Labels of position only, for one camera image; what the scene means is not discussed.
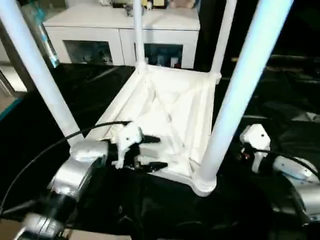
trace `white frame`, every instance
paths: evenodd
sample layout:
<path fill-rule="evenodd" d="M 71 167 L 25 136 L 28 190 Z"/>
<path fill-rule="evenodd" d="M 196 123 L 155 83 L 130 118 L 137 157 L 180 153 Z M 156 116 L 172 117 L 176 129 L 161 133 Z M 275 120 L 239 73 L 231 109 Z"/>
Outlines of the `white frame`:
<path fill-rule="evenodd" d="M 119 31 L 124 64 L 127 66 L 134 66 L 137 61 L 135 52 L 135 30 L 120 29 Z M 182 45 L 181 67 L 183 69 L 192 69 L 194 67 L 198 31 L 145 29 L 142 32 L 144 44 Z"/>
<path fill-rule="evenodd" d="M 119 30 L 97 27 L 46 27 L 61 63 L 72 63 L 64 40 L 108 42 L 113 65 L 124 64 Z"/>

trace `cabinet countertop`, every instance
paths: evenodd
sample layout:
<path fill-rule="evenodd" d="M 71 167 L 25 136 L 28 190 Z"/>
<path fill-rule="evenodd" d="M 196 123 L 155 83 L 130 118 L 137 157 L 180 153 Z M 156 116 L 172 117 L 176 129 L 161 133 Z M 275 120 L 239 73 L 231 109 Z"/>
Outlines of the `cabinet countertop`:
<path fill-rule="evenodd" d="M 83 27 L 134 29 L 134 18 L 124 8 L 112 8 L 95 3 L 78 4 L 48 19 L 46 27 Z M 145 30 L 199 31 L 197 9 L 173 8 L 144 11 L 142 25 Z"/>

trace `white pole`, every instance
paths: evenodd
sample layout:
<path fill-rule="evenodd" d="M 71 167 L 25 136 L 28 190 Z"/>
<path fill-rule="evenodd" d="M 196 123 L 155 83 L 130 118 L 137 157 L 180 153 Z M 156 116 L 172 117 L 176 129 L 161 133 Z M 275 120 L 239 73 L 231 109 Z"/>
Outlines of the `white pole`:
<path fill-rule="evenodd" d="M 216 79 L 216 84 L 218 84 L 221 79 L 221 67 L 225 57 L 236 5 L 237 0 L 226 0 L 219 37 L 216 43 L 212 66 L 209 74 L 210 78 Z"/>
<path fill-rule="evenodd" d="M 294 0 L 260 0 L 223 99 L 202 163 L 193 176 L 194 191 L 207 196 L 250 98 L 276 44 Z"/>
<path fill-rule="evenodd" d="M 0 19 L 62 133 L 67 136 L 79 131 L 15 0 L 0 0 Z M 82 139 L 78 135 L 68 142 L 73 145 Z"/>
<path fill-rule="evenodd" d="M 144 32 L 142 27 L 141 0 L 133 0 L 134 30 L 136 38 L 136 65 L 138 71 L 144 71 L 147 67 L 145 60 Z"/>

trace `white cabinet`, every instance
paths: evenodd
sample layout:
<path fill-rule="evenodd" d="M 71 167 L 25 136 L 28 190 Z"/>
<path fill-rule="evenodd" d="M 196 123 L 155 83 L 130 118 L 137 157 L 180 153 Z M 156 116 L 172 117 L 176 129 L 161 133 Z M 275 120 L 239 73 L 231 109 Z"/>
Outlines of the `white cabinet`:
<path fill-rule="evenodd" d="M 134 66 L 136 62 L 135 30 L 120 29 L 124 64 Z M 194 67 L 197 31 L 143 30 L 144 52 L 151 65 L 184 69 Z"/>
<path fill-rule="evenodd" d="M 46 27 L 61 63 L 123 65 L 118 29 Z"/>
<path fill-rule="evenodd" d="M 200 29 L 196 9 L 154 9 L 142 16 L 146 60 L 192 69 Z M 61 63 L 134 66 L 134 19 L 122 8 L 86 3 L 44 23 Z"/>

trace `white tray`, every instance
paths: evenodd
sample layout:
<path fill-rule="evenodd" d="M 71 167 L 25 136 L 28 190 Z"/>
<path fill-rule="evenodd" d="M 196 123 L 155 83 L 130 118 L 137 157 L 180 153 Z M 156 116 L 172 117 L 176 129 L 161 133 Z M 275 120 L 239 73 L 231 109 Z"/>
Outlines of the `white tray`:
<path fill-rule="evenodd" d="M 133 72 L 97 124 L 135 121 L 145 135 L 160 137 L 141 145 L 139 159 L 167 162 L 153 174 L 190 185 L 211 134 L 215 86 L 205 72 L 148 65 Z M 120 128 L 96 128 L 87 138 L 114 139 Z"/>

